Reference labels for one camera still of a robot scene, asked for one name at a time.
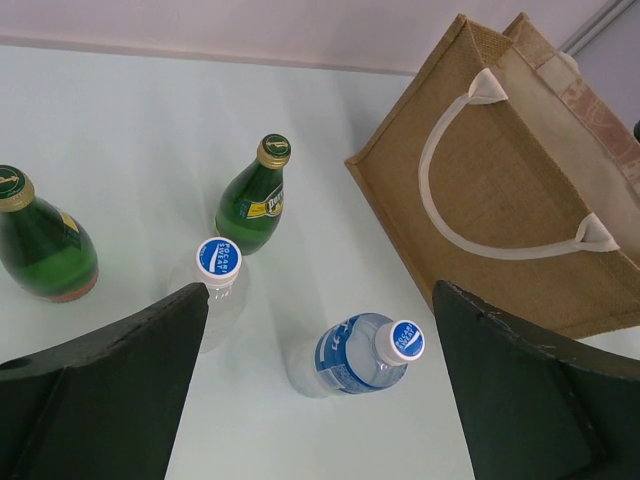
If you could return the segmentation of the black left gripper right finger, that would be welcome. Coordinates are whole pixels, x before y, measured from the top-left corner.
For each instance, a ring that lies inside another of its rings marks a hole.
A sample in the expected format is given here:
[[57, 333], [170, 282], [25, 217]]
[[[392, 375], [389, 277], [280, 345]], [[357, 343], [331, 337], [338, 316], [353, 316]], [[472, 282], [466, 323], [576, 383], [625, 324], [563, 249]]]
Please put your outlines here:
[[478, 479], [636, 479], [639, 363], [448, 281], [433, 311]]

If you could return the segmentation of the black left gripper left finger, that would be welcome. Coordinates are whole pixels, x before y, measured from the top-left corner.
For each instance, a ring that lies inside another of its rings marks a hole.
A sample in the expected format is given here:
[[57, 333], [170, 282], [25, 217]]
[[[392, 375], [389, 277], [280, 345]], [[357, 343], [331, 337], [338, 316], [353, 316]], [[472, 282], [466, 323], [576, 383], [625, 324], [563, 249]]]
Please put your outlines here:
[[4, 479], [162, 479], [208, 314], [191, 283], [1, 365]]

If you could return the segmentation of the clear unlabelled plastic bottle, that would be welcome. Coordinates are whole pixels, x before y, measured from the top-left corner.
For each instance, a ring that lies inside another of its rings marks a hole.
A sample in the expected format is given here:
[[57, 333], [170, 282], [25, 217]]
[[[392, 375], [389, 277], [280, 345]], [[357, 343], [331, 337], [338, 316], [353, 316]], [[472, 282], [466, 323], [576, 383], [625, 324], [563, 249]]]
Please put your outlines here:
[[167, 291], [201, 282], [207, 288], [208, 315], [200, 353], [217, 348], [246, 306], [250, 275], [239, 247], [225, 237], [211, 237], [186, 251], [172, 269]]

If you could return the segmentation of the green bottle red base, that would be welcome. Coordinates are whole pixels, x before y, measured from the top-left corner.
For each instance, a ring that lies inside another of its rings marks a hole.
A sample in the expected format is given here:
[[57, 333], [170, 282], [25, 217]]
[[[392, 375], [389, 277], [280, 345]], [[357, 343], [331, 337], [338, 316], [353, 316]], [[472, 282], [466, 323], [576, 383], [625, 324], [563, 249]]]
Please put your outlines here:
[[1, 263], [24, 290], [63, 303], [86, 295], [99, 276], [86, 230], [38, 197], [20, 169], [1, 167]]

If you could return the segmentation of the blue label bottle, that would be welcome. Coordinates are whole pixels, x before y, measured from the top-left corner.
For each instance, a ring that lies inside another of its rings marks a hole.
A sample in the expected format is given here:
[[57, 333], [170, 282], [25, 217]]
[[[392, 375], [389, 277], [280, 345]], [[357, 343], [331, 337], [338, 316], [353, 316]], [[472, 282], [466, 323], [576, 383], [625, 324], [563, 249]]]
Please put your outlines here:
[[291, 350], [287, 375], [310, 398], [373, 393], [396, 385], [424, 349], [417, 323], [361, 313]]

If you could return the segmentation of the green glass bottle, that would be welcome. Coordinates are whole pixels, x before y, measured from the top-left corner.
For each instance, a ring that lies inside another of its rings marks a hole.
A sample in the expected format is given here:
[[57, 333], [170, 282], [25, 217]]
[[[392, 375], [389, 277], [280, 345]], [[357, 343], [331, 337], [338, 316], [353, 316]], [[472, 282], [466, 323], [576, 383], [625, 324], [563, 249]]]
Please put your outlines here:
[[284, 209], [284, 167], [291, 156], [289, 140], [277, 133], [259, 143], [256, 158], [226, 187], [214, 226], [232, 240], [243, 256], [260, 250], [275, 232]]

